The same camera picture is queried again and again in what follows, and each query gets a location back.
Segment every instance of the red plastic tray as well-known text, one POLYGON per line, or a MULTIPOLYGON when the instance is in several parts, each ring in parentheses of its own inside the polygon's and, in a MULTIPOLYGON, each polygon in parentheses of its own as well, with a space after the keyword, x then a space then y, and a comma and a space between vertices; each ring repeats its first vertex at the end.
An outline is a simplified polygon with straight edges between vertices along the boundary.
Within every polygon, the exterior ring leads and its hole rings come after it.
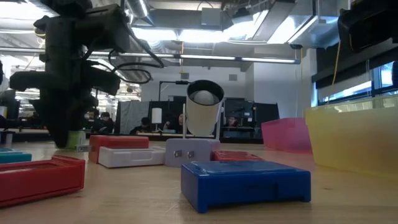
POLYGON ((0 164, 0 207, 83 189, 85 164, 84 160, 67 156, 0 164))
POLYGON ((263 161, 258 156, 247 152, 239 151, 215 151, 214 160, 216 161, 263 161))
POLYGON ((88 153, 88 160, 98 164, 100 147, 105 146, 110 149, 147 149, 149 148, 148 137, 140 136, 90 136, 91 152, 88 153))

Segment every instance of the table surface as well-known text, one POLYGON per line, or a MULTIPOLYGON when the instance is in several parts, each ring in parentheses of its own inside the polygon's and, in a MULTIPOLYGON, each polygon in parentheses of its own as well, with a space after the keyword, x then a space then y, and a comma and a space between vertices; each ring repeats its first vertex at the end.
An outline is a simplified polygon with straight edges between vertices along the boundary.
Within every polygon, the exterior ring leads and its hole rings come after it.
MULTIPOLYGON (((32 153, 35 161, 53 154, 88 158, 86 152, 56 150, 51 142, 13 147, 32 153)), ((316 166, 312 155, 264 150, 262 145, 222 144, 222 149, 310 170, 312 201, 234 205, 198 214, 181 194, 179 168, 107 169, 89 162, 83 190, 0 209, 0 223, 398 223, 396 180, 316 166)))

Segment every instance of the white ball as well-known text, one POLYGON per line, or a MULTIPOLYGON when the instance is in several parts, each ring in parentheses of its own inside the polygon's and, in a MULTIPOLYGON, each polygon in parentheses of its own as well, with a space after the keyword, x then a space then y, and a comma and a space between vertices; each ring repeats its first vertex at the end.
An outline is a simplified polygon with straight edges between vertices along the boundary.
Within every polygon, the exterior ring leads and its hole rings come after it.
POLYGON ((195 96, 193 97, 193 100, 196 103, 200 103, 202 105, 213 105, 214 104, 214 96, 212 93, 210 93, 207 90, 201 90, 198 91, 195 96))

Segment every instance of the green object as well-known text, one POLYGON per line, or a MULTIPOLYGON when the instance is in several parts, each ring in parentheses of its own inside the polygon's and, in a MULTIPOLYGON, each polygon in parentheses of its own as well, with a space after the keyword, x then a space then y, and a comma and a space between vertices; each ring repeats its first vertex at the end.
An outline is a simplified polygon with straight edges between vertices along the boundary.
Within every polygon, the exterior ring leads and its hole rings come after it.
POLYGON ((76 145, 82 145, 86 141, 86 133, 84 131, 69 131, 68 143, 60 149, 75 149, 76 145))

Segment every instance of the gray curtain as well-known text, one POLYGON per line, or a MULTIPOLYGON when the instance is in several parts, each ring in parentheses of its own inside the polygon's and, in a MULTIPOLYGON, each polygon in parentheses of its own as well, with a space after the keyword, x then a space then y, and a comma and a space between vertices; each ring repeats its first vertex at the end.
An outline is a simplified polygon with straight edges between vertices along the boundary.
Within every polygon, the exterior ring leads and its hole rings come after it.
POLYGON ((149 102, 127 101, 120 103, 120 133, 129 134, 141 124, 141 118, 148 116, 149 102))

